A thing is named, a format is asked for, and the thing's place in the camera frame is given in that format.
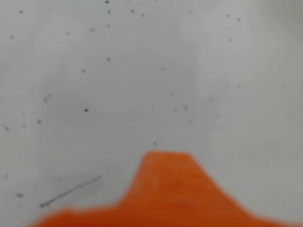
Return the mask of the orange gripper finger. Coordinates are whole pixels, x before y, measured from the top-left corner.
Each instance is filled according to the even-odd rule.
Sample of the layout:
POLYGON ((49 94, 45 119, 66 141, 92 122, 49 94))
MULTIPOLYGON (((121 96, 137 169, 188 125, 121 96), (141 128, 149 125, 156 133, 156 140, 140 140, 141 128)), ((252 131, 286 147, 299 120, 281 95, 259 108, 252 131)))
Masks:
POLYGON ((250 214, 187 153, 150 151, 113 205, 60 210, 35 227, 286 227, 250 214))

